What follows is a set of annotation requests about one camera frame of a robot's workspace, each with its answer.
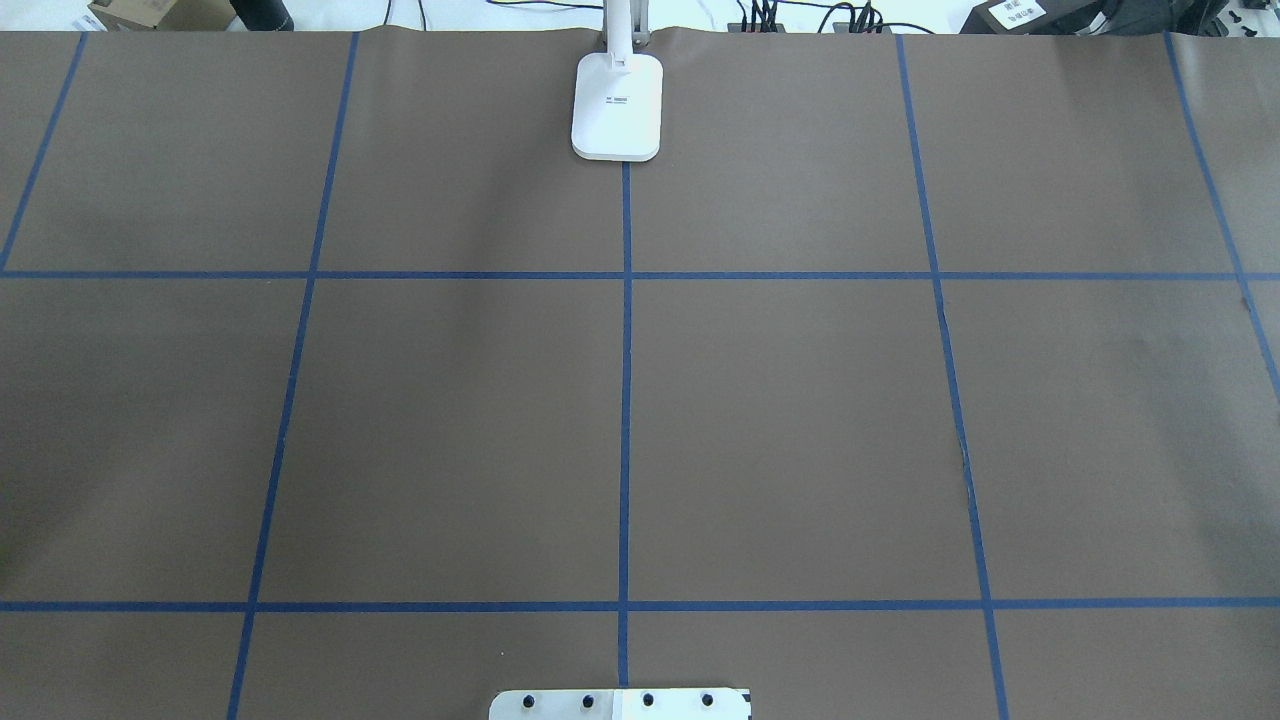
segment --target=black cylinder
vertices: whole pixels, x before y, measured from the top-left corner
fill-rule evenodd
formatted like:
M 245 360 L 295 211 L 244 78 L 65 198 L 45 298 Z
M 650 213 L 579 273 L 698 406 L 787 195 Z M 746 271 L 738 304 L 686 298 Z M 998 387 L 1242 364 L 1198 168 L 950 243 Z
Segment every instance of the black cylinder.
M 248 29 L 293 29 L 284 0 L 232 0 L 232 8 Z

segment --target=blue tape line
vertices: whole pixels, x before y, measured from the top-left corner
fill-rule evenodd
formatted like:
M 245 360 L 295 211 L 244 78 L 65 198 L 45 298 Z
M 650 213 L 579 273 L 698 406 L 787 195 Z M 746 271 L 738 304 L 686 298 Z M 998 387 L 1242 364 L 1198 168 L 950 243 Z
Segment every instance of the blue tape line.
M 924 245 L 929 254 L 929 272 L 933 274 L 933 304 L 938 315 L 938 333 L 942 340 L 942 356 L 947 370 L 947 387 L 951 392 L 951 415 L 956 427 L 956 439 L 960 443 L 960 457 L 964 469 L 964 484 L 969 495 L 969 530 L 973 538 L 973 556 L 978 568 L 978 588 L 982 592 L 983 619 L 987 626 L 987 651 L 991 655 L 991 675 L 995 683 L 996 710 L 1000 720 L 1009 720 L 1009 701 L 1005 694 L 1005 671 L 1000 659 L 1000 638 L 996 634 L 996 612 L 991 606 L 991 580 L 987 575 L 987 552 L 982 542 L 982 520 L 978 515 L 978 492 L 973 483 L 973 464 L 969 456 L 969 439 L 965 434 L 964 407 L 960 404 L 960 383 L 956 380 L 955 356 L 951 351 L 951 328 L 947 324 L 946 299 L 942 295 L 942 277 L 938 268 L 938 252 L 933 241 L 933 214 L 929 211 L 929 192 L 924 182 L 924 163 L 920 159 L 920 137 L 915 124 L 915 108 L 911 101 L 911 78 L 906 65 L 906 50 L 902 36 L 893 36 L 897 44 L 899 76 L 902 82 L 902 101 L 906 111 L 906 127 L 911 140 L 911 163 L 915 165 L 915 190 L 920 201 L 920 220 L 924 225 Z
M 703 600 L 632 601 L 632 612 L 877 612 L 982 610 L 979 600 Z
M 257 612 L 306 614 L 486 614 L 486 612 L 617 612 L 613 601 L 564 602 L 259 602 Z
M 978 611 L 988 603 L 980 600 L 635 600 L 628 612 L 937 612 Z M 1000 611 L 1036 610 L 1158 610 L 1280 607 L 1276 596 L 1238 597 L 1071 597 L 992 600 Z M 164 602 L 164 601 L 0 601 L 0 612 L 220 612 L 241 614 L 247 602 Z M 621 603 L 600 601 L 389 601 L 389 602 L 259 602 L 255 614 L 536 614 L 536 612 L 617 612 Z
M 1244 305 L 1249 309 L 1249 322 L 1253 323 L 1253 334 L 1258 341 L 1258 350 L 1262 352 L 1262 361 L 1267 366 L 1267 375 L 1271 378 L 1271 391 L 1280 402 L 1280 372 L 1276 370 L 1275 357 L 1271 355 L 1271 343 L 1267 342 L 1267 333 L 1262 328 L 1262 318 L 1258 315 L 1258 306 L 1253 301 L 1253 292 L 1249 290 L 1249 281 L 1244 274 L 1244 265 L 1240 263 L 1240 252 L 1235 247 L 1235 238 L 1231 237 L 1231 225 L 1226 222 L 1226 213 L 1222 210 L 1222 199 L 1217 193 L 1217 183 L 1213 182 L 1213 173 L 1208 168 L 1208 159 L 1204 156 L 1204 147 L 1199 141 L 1199 132 L 1196 129 L 1196 118 L 1192 115 L 1192 106 L 1187 99 L 1187 86 L 1183 83 L 1183 70 L 1178 64 L 1178 53 L 1174 50 L 1174 36 L 1165 31 L 1165 53 L 1169 55 L 1169 67 L 1174 72 L 1174 85 L 1178 86 L 1178 100 L 1183 106 L 1183 119 L 1187 120 L 1187 136 L 1192 141 L 1192 150 L 1196 151 L 1196 161 L 1199 163 L 1201 174 L 1204 177 L 1204 187 L 1208 188 L 1208 199 L 1213 205 L 1213 215 L 1217 218 L 1217 227 L 1222 231 L 1222 241 L 1226 242 L 1226 254 L 1231 258 L 1231 268 L 1235 270 L 1240 293 L 1244 296 Z
M 333 281 L 621 281 L 623 273 L 539 270 L 317 270 Z
M 18 228 L 22 227 L 22 217 L 27 214 L 27 202 L 31 201 L 31 193 L 36 190 L 36 178 L 40 177 L 40 168 L 45 164 L 45 154 L 49 152 L 49 143 L 54 140 L 54 128 L 58 127 L 58 118 L 61 117 L 63 106 L 67 104 L 67 94 L 70 92 L 72 81 L 76 78 L 76 69 L 79 68 L 81 58 L 84 56 L 84 42 L 87 40 L 88 33 L 82 32 L 79 41 L 76 44 L 76 54 L 72 55 L 72 64 L 67 68 L 67 77 L 63 78 L 63 87 L 58 91 L 54 113 L 49 117 L 49 124 L 45 126 L 45 136 L 40 138 L 36 160 L 31 164 L 31 172 L 27 173 L 27 184 L 22 187 L 18 208 L 13 213 L 13 222 L 9 223 L 9 234 L 5 236 L 4 247 L 0 249 L 0 270 L 4 270 L 4 266 L 9 264 L 13 243 L 18 240 Z
M 36 281 L 282 281 L 306 270 L 5 270 L 0 278 Z
M 1161 607 L 1280 607 L 1280 597 L 1082 597 L 996 600 L 996 610 L 1152 610 Z
M 244 612 L 243 602 L 0 601 L 0 612 Z
M 1155 281 L 1217 282 L 1234 281 L 1231 273 L 1029 273 L 1029 272 L 942 272 L 945 281 Z
M 293 416 L 293 398 L 298 387 L 298 369 L 302 365 L 302 350 L 307 338 L 307 322 L 311 316 L 311 300 L 315 296 L 316 268 L 320 264 L 320 251 L 324 245 L 324 227 L 329 214 L 329 197 L 333 192 L 333 178 L 338 169 L 338 151 L 342 147 L 342 128 L 347 118 L 347 100 L 351 97 L 351 77 L 356 68 L 356 51 L 360 47 L 360 33 L 351 33 L 351 46 L 347 50 L 347 72 L 342 81 L 342 96 L 338 100 L 338 118 L 334 122 L 333 145 L 329 149 L 329 167 L 325 170 L 324 195 L 320 197 L 320 213 L 316 218 L 316 234 L 311 246 L 311 268 L 307 286 L 302 293 L 302 309 L 298 313 L 298 329 L 293 340 L 293 357 L 289 361 L 289 378 L 284 386 L 284 402 L 280 409 L 280 427 L 275 437 L 275 455 L 271 457 L 271 475 L 266 486 L 266 500 L 262 503 L 262 524 L 259 529 L 257 548 L 253 553 L 253 573 L 250 579 L 248 607 L 244 610 L 244 623 L 241 629 L 239 652 L 236 657 L 236 673 L 232 676 L 230 698 L 227 703 L 227 719 L 234 720 L 239 712 L 239 697 L 244 685 L 244 667 L 248 664 L 248 650 L 253 639 L 253 615 L 256 612 L 259 591 L 262 587 L 262 565 L 266 561 L 266 544 L 271 534 L 271 518 L 275 512 L 275 496 L 280 486 L 280 468 L 284 464 L 284 445 L 289 434 L 289 420 Z
M 943 281 L 1152 281 L 1235 282 L 1234 273 L 1079 273 L 1079 272 L 984 272 L 943 270 Z M 0 279 L 157 279 L 157 281 L 625 281 L 620 272 L 572 270 L 3 270 Z M 1256 282 L 1280 281 L 1280 273 L 1245 273 Z M 933 273 L 897 270 L 852 272 L 634 272 L 632 281 L 929 281 Z
M 631 163 L 622 163 L 622 418 L 618 469 L 618 687 L 630 683 L 627 602 L 631 597 Z
M 640 272 L 637 281 L 927 281 L 929 273 L 911 272 Z

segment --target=white lamp base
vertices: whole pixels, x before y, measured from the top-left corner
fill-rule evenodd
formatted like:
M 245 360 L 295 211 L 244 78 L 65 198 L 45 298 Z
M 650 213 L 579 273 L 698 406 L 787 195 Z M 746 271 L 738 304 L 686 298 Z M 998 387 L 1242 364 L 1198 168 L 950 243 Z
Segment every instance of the white lamp base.
M 608 53 L 577 63 L 573 150 L 588 160 L 644 163 L 662 136 L 662 63 L 631 55 L 630 72 L 612 68 Z

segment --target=barcode sticker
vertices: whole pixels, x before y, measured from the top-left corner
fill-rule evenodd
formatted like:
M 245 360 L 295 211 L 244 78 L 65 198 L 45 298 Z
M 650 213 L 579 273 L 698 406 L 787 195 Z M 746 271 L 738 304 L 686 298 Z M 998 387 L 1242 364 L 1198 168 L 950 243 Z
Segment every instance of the barcode sticker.
M 1006 0 L 991 6 L 991 17 L 1005 26 L 1005 29 L 1014 29 L 1046 14 L 1044 8 L 1041 8 L 1036 0 Z

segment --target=white object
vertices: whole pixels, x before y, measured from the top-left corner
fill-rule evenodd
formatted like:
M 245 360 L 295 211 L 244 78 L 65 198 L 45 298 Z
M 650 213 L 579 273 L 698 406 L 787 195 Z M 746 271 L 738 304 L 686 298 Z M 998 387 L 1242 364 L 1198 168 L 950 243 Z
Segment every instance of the white object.
M 1005 29 L 1021 27 L 1044 15 L 1044 8 L 1041 8 L 1036 0 L 1009 0 L 991 8 L 991 17 L 1005 26 Z
M 643 163 L 658 154 L 662 138 L 662 63 L 631 45 L 646 37 L 648 0 L 605 0 L 608 53 L 577 63 L 573 91 L 573 150 L 588 160 Z
M 750 697 L 732 688 L 507 691 L 489 720 L 750 720 Z

